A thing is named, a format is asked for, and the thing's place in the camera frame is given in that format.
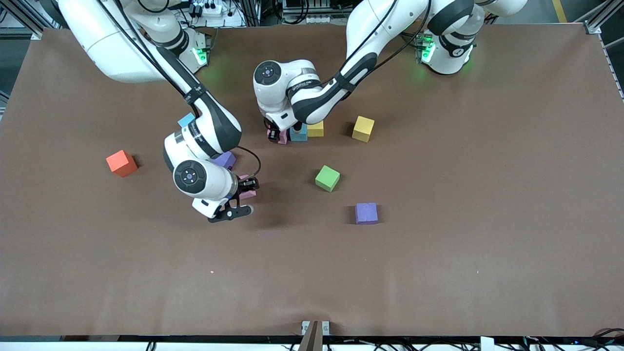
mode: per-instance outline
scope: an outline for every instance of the yellow floor line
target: yellow floor line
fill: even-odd
[[[559,23],[568,23],[568,19],[565,17],[565,13],[563,11],[563,6],[561,6],[561,0],[552,0],[552,6],[555,7]]]

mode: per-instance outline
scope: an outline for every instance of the purple cube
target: purple cube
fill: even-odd
[[[356,224],[375,224],[377,221],[377,204],[374,202],[367,202],[355,206]]]
[[[225,167],[231,171],[232,167],[234,167],[234,162],[236,162],[236,157],[230,151],[228,151],[222,155],[219,155],[219,157],[217,157],[216,159],[210,160],[210,162],[218,164],[221,167]]]

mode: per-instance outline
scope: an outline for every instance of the light blue cube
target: light blue cube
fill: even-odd
[[[308,141],[308,125],[303,124],[300,131],[290,127],[290,141]]]
[[[189,123],[193,122],[194,119],[195,119],[195,116],[193,116],[192,113],[189,113],[186,116],[182,117],[182,119],[178,121],[178,124],[180,124],[180,127],[184,128]]]

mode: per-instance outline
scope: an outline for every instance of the yellow cube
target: yellow cube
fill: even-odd
[[[374,120],[358,116],[358,120],[355,122],[355,128],[353,128],[353,135],[351,137],[359,141],[368,142],[368,139],[371,137],[371,133],[373,131],[373,124],[375,124]]]
[[[323,136],[323,121],[308,126],[308,137]]]

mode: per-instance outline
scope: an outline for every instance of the green cube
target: green cube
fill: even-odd
[[[328,192],[332,192],[336,184],[338,184],[338,179],[340,179],[340,173],[327,166],[323,166],[323,168],[321,168],[321,172],[318,172],[314,181],[316,182],[316,185],[327,190]]]

